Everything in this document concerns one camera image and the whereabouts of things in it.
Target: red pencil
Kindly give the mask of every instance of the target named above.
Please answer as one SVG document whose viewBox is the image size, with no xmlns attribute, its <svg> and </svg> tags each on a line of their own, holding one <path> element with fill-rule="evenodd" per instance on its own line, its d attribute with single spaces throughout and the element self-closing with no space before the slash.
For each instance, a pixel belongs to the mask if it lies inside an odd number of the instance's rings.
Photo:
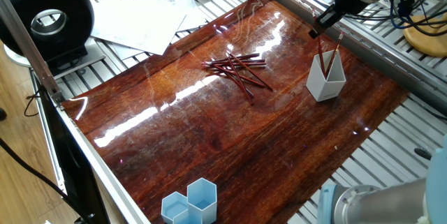
<svg viewBox="0 0 447 224">
<path fill-rule="evenodd" d="M 323 50 L 321 49 L 321 39 L 320 39 L 320 36 L 317 37 L 317 40 L 318 40 L 318 54 L 320 55 L 321 72 L 323 73 L 324 78 L 326 78 L 326 71 L 324 69 Z"/>
<path fill-rule="evenodd" d="M 234 77 L 232 77 L 230 74 L 225 73 L 225 75 L 226 75 L 229 79 L 231 79 L 232 81 L 234 81 L 234 83 L 236 83 L 236 85 L 237 85 L 239 88 L 244 89 L 244 87 L 243 87 L 242 85 L 240 85 L 240 83 L 239 83 Z M 252 98 L 254 98 L 254 95 L 253 95 L 247 88 L 245 88 L 245 90 L 249 93 L 249 95 L 250 95 Z"/>
<path fill-rule="evenodd" d="M 316 21 L 316 11 L 314 9 L 312 9 L 312 15 L 314 16 L 314 22 L 315 22 Z M 318 40 L 318 55 L 320 55 L 321 72 L 323 73 L 323 76 L 326 79 L 326 71 L 324 69 L 323 50 L 321 49 L 320 36 L 317 36 L 317 40 Z"/>
<path fill-rule="evenodd" d="M 338 37 L 337 46 L 335 47 L 335 50 L 334 50 L 334 52 L 332 53 L 332 56 L 330 57 L 330 61 L 329 61 L 329 64 L 328 64 L 328 68 L 326 69 L 326 70 L 327 70 L 327 71 L 326 71 L 326 75 L 325 75 L 326 77 L 329 75 L 329 70 L 330 70 L 330 68 L 332 67 L 332 64 L 333 64 L 333 62 L 334 62 L 335 55 L 337 54 L 338 48 L 340 47 L 340 43 L 342 42 L 343 35 L 344 35 L 344 32 L 342 31 L 342 32 L 340 33 L 340 36 Z"/>
<path fill-rule="evenodd" d="M 233 71 L 230 71 L 230 70 L 226 70 L 226 69 L 222 68 L 221 66 L 213 66 L 213 67 L 215 67 L 215 68 L 217 68 L 217 69 L 219 69 L 219 70 L 222 70 L 224 73 L 228 73 L 228 74 L 231 74 L 231 75 L 236 76 L 236 73 L 234 73 Z M 246 81 L 248 81 L 248 82 L 252 82 L 252 83 L 254 83 L 254 84 L 257 84 L 257 85 L 259 85 L 260 87 L 265 87 L 264 84 L 261 84 L 260 82 L 257 82 L 257 81 L 255 81 L 255 80 L 251 80 L 251 79 L 249 79 L 248 77 L 240 76 L 240 78 L 242 78 L 243 80 L 246 80 Z"/>
<path fill-rule="evenodd" d="M 249 96 L 249 94 L 248 94 L 248 92 L 247 92 L 247 90 L 246 90 L 246 88 L 245 88 L 245 86 L 244 86 L 244 83 L 243 83 L 242 80 L 240 79 L 239 73 L 237 73 L 237 70 L 236 70 L 236 68 L 234 67 L 233 62 L 231 61 L 231 58 L 230 58 L 228 55 L 227 55 L 226 57 L 228 58 L 228 61 L 230 62 L 231 68 L 232 68 L 233 71 L 236 73 L 236 77 L 237 77 L 237 79 L 239 80 L 239 83 L 244 87 L 245 95 L 246 95 L 247 98 L 249 99 L 250 104 L 253 105 L 253 101 L 251 100 L 251 98 L 250 98 L 250 96 Z"/>
<path fill-rule="evenodd" d="M 246 66 L 244 63 L 242 63 L 237 57 L 235 57 L 233 54 L 229 53 L 230 56 L 232 58 L 234 58 L 236 61 L 239 62 L 239 64 L 241 64 L 242 66 L 244 66 L 251 74 L 253 74 L 253 76 L 255 76 L 259 81 L 261 81 L 263 84 L 265 84 L 269 89 L 271 89 L 273 91 L 273 88 L 270 87 L 270 85 L 268 85 L 266 82 L 264 82 L 264 80 L 262 80 L 259 76 L 257 76 L 257 74 L 255 74 L 248 66 Z"/>
</svg>

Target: pencil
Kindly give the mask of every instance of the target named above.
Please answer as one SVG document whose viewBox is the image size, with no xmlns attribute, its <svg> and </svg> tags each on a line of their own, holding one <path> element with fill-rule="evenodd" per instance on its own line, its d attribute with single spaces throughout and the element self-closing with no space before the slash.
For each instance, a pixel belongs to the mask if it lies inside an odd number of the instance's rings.
<svg viewBox="0 0 447 224">
<path fill-rule="evenodd" d="M 332 67 L 332 64 L 334 63 L 334 58 L 335 58 L 335 55 L 337 54 L 338 48 L 340 47 L 340 43 L 342 42 L 343 34 L 344 34 L 344 32 L 342 31 L 340 33 L 340 36 L 338 37 L 337 46 L 335 47 L 335 50 L 332 53 L 332 56 L 330 57 L 330 61 L 329 61 L 328 68 L 327 68 L 327 71 L 326 71 L 326 77 L 329 75 L 329 70 Z"/>
<path fill-rule="evenodd" d="M 243 83 L 242 80 L 240 79 L 239 73 L 237 73 L 237 70 L 236 70 L 236 68 L 234 67 L 233 62 L 231 61 L 231 58 L 230 58 L 228 55 L 226 56 L 226 58 L 228 58 L 228 62 L 230 62 L 231 68 L 232 68 L 233 71 L 236 73 L 236 77 L 237 77 L 237 79 L 239 80 L 239 83 L 244 87 L 244 93 L 245 93 L 245 95 L 247 96 L 247 98 L 249 99 L 250 104 L 253 105 L 253 101 L 251 100 L 251 98 L 250 98 L 250 96 L 249 96 L 249 94 L 248 94 L 248 92 L 247 92 L 247 89 L 246 89 L 245 86 L 244 86 L 244 83 Z"/>
<path fill-rule="evenodd" d="M 259 76 L 257 76 L 257 74 L 255 74 L 247 65 L 245 65 L 244 63 L 242 63 L 237 57 L 235 57 L 233 54 L 231 54 L 231 53 L 229 53 L 230 54 L 230 56 L 232 57 L 232 58 L 234 58 L 236 61 L 238 61 L 239 62 L 239 64 L 241 64 L 242 66 L 244 66 L 251 74 L 253 74 L 253 76 L 255 76 L 259 81 L 261 81 L 263 84 L 265 84 L 269 89 L 271 89 L 272 91 L 273 91 L 273 89 L 272 89 L 272 87 L 270 87 L 270 85 L 268 85 L 266 82 L 264 82 L 264 80 L 262 80 Z"/>
</svg>

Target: white paper stack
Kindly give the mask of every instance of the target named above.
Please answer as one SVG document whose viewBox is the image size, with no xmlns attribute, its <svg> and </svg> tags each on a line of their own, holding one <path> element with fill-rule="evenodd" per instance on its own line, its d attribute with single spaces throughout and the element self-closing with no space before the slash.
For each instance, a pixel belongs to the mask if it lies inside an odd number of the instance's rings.
<svg viewBox="0 0 447 224">
<path fill-rule="evenodd" d="M 177 31 L 206 23 L 194 0 L 103 0 L 94 12 L 91 36 L 110 41 L 121 60 L 162 55 Z"/>
</svg>

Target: wooden board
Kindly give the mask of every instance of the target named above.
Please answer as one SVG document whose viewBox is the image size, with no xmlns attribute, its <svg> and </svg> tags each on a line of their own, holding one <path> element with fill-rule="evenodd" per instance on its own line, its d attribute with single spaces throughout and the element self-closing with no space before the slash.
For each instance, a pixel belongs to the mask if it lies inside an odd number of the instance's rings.
<svg viewBox="0 0 447 224">
<path fill-rule="evenodd" d="M 285 223 L 407 95 L 341 47 L 347 82 L 317 103 L 309 30 L 275 1 L 248 0 L 63 106 L 151 223 L 165 196 L 201 177 L 217 185 L 217 223 Z M 248 84 L 251 106 L 203 69 L 225 50 L 261 53 L 274 91 Z"/>
</svg>

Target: metal rail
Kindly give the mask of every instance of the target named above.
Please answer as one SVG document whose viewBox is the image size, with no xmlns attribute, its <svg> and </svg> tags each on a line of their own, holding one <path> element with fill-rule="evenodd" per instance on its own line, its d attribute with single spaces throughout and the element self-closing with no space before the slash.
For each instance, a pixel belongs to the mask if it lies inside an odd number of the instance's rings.
<svg viewBox="0 0 447 224">
<path fill-rule="evenodd" d="M 195 1 L 206 20 L 212 21 L 246 0 Z M 300 17 L 310 21 L 312 20 L 309 12 L 310 8 L 323 10 L 323 7 L 314 0 L 283 1 L 286 1 L 286 6 L 289 5 L 288 8 L 299 14 Z M 398 44 L 392 43 L 391 47 L 384 44 L 383 41 L 388 39 L 387 36 L 393 34 L 393 32 L 387 32 L 390 27 L 381 28 L 381 24 L 365 24 L 343 20 L 340 27 L 329 31 L 329 33 L 337 36 L 336 34 L 341 29 L 350 32 L 351 40 L 346 42 L 351 45 L 351 48 L 355 49 L 352 45 L 359 45 L 357 51 L 363 54 L 368 52 L 367 55 L 363 56 L 366 60 L 368 58 L 382 59 L 386 63 L 382 65 L 390 66 L 390 72 L 403 72 L 404 76 L 407 77 L 404 81 L 412 82 L 412 80 L 419 80 L 418 82 L 423 84 L 418 85 L 424 89 L 434 89 L 433 87 L 438 85 L 437 82 L 440 82 L 440 84 L 444 83 L 442 78 L 438 78 L 433 74 L 433 69 L 435 71 L 438 70 L 433 67 L 440 66 L 443 61 L 438 65 L 431 66 L 424 61 L 419 61 L 418 58 L 413 57 L 411 54 L 405 53 L 402 56 L 403 51 L 399 47 L 404 47 L 404 40 L 401 40 Z M 369 33 L 363 34 L 363 32 L 357 30 L 369 30 Z M 173 43 L 191 32 L 193 30 L 176 33 Z M 120 60 L 111 44 L 103 40 L 98 40 L 96 43 L 106 55 L 104 60 L 57 80 L 57 84 L 66 98 L 79 96 L 151 56 L 151 54 L 142 53 Z M 406 66 L 405 68 L 401 67 L 401 63 L 398 62 L 403 57 L 412 59 L 412 61 L 408 60 L 407 64 L 405 59 L 403 63 Z M 406 70 L 409 67 L 415 70 L 416 73 L 414 75 L 411 72 L 407 73 Z M 423 82 L 425 76 L 433 78 L 433 80 L 425 83 Z M 444 97 L 444 91 L 439 91 L 440 95 L 438 96 L 440 98 Z M 59 110 L 59 113 L 127 221 L 130 223 L 148 223 L 141 210 L 139 210 L 130 195 L 102 161 L 93 146 L 79 131 L 75 123 L 71 121 L 63 110 Z M 434 151 L 442 145 L 442 136 L 444 133 L 447 133 L 447 123 L 436 118 L 432 113 L 438 114 L 439 112 L 419 97 L 413 94 L 410 95 L 405 102 L 387 117 L 377 130 L 372 132 L 361 147 L 326 181 L 326 184 L 339 184 L 342 186 L 371 184 L 383 188 L 425 177 L 428 162 L 415 155 L 413 149 L 415 147 L 424 147 L 429 151 Z M 317 190 L 299 212 L 290 219 L 290 224 L 316 223 L 319 193 L 320 190 Z"/>
</svg>

